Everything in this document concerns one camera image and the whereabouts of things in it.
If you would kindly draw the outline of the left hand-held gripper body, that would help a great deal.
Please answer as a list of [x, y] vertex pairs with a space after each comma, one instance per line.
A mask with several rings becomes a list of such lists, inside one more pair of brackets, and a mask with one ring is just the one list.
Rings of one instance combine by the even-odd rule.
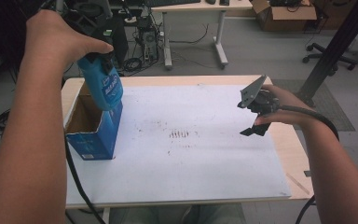
[[108, 0], [55, 0], [55, 10], [78, 32], [109, 29], [113, 16]]

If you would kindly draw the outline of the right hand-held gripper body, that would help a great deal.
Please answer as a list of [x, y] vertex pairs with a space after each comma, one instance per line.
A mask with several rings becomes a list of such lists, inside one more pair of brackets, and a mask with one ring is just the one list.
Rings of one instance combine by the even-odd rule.
[[252, 113], [256, 113], [258, 117], [278, 110], [280, 105], [278, 98], [272, 92], [262, 89], [266, 79], [267, 76], [262, 75], [240, 90], [241, 100], [238, 102], [238, 108], [247, 108]]

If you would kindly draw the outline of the blue plastic bottle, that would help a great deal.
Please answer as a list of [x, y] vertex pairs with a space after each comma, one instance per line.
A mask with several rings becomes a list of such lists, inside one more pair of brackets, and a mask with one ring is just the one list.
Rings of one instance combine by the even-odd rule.
[[90, 63], [86, 57], [77, 61], [83, 73], [95, 104], [103, 111], [114, 109], [121, 101], [123, 88], [115, 67], [106, 75], [100, 66], [100, 60]]

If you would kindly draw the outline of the blue cardboard box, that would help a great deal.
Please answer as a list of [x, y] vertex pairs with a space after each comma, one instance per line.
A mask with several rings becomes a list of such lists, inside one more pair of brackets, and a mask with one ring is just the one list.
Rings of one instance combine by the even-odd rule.
[[102, 111], [82, 85], [65, 124], [66, 139], [82, 160], [113, 158], [122, 109], [118, 101], [112, 110]]

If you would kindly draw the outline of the person's left hand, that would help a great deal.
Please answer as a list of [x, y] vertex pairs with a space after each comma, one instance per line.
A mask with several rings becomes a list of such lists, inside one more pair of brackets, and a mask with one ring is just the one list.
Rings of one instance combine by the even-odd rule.
[[114, 48], [72, 29], [57, 12], [42, 9], [26, 22], [26, 42], [21, 70], [61, 68], [88, 53], [108, 53]]

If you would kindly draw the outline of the black computer tower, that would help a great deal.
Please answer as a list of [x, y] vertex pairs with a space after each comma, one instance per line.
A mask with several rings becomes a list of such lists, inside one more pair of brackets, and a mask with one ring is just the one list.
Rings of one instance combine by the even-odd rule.
[[112, 17], [103, 27], [103, 37], [114, 47], [116, 67], [122, 68], [129, 49], [124, 22], [120, 17]]

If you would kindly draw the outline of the small black computer case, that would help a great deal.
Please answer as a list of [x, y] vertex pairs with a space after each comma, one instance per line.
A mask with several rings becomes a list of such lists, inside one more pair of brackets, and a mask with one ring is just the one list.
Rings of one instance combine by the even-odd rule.
[[158, 58], [157, 30], [150, 17], [139, 17], [137, 20], [139, 40], [144, 59], [154, 61]]

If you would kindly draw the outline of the grey floor mat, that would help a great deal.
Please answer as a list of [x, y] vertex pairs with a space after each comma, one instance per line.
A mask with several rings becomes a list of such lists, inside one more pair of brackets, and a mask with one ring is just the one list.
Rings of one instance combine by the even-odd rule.
[[[290, 91], [297, 93], [304, 84], [302, 79], [273, 79], [272, 83]], [[338, 104], [337, 100], [327, 88], [325, 84], [322, 84], [312, 97], [314, 103], [313, 109], [329, 119], [339, 132], [354, 132], [355, 128]]]

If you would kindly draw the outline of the white table mat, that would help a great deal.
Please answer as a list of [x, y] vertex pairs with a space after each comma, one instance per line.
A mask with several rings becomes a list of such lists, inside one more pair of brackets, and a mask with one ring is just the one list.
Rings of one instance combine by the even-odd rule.
[[96, 205], [286, 199], [270, 134], [244, 136], [255, 114], [239, 85], [127, 87], [108, 161], [73, 156]]

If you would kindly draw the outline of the black keyboard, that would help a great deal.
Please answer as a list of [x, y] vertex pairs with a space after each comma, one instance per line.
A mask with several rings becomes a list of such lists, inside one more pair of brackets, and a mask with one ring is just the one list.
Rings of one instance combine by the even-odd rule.
[[145, 0], [147, 7], [167, 7], [200, 3], [201, 0]]

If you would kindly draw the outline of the brown cardboard box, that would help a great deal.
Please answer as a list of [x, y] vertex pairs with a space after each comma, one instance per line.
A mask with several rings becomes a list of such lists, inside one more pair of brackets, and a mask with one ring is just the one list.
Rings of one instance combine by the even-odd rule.
[[270, 3], [274, 0], [250, 0], [261, 29], [266, 32], [300, 32], [308, 21], [315, 21], [316, 9], [310, 0], [296, 0], [288, 6], [280, 2], [277, 6]]

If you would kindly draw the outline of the dark curtain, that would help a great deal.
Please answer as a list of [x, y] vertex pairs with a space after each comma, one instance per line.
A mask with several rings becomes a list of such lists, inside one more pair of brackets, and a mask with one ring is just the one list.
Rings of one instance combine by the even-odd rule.
[[20, 0], [0, 0], [0, 68], [17, 82], [24, 52], [26, 16]]

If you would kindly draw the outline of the white-framed wooden desk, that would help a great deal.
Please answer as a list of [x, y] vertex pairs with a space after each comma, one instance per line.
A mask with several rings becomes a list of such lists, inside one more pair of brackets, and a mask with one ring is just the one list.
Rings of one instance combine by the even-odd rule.
[[221, 6], [219, 0], [212, 5], [206, 0], [200, 0], [198, 3], [151, 7], [153, 12], [162, 14], [163, 26], [163, 58], [164, 65], [167, 70], [172, 70], [172, 52], [169, 38], [169, 29], [176, 24], [194, 23], [214, 23], [218, 24], [216, 36], [213, 37], [213, 46], [218, 56], [220, 66], [224, 68], [228, 65], [227, 56], [222, 46], [222, 36], [224, 31], [224, 23], [226, 13], [230, 10], [251, 9], [250, 0], [229, 0], [228, 6]]

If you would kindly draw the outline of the person's legs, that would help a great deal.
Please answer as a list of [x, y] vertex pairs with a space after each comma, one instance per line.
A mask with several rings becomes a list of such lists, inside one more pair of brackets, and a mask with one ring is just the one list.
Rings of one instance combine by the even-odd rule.
[[112, 209], [109, 224], [246, 224], [240, 203]]

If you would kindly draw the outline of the black metal post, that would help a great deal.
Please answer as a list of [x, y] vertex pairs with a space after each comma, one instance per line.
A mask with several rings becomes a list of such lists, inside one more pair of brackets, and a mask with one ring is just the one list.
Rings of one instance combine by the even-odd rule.
[[296, 96], [310, 107], [314, 107], [312, 97], [331, 74], [333, 66], [343, 55], [344, 51], [358, 35], [358, 0], [354, 4], [349, 15], [337, 29], [332, 40], [322, 53], [320, 60], [316, 63], [310, 75], [304, 82]]

